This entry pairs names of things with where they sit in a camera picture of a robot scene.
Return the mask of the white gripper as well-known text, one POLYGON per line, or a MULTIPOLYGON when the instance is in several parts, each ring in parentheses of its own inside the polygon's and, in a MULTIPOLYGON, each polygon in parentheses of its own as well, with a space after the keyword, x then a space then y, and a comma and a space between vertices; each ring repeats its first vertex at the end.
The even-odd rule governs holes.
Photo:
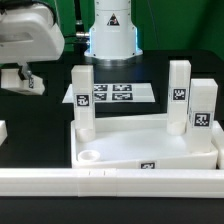
MULTIPOLYGON (((65 40, 52 11, 43 4, 5 9, 0 13, 0 64, 58 60, 65 40)), ((31 80, 28 64, 19 69, 31 80)))

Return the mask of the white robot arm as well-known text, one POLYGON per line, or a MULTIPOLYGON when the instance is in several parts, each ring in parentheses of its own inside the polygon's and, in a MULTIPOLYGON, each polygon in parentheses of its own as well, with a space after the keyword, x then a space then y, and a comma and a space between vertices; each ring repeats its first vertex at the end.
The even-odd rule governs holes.
MULTIPOLYGON (((131 0, 95 0, 95 22, 88 32, 84 56, 97 61, 126 61, 142 54, 137 27, 131 19, 131 0)), ((0 64, 16 63, 26 81, 34 78, 31 62, 61 57, 65 37, 57 14, 42 0, 0 0, 0 64)))

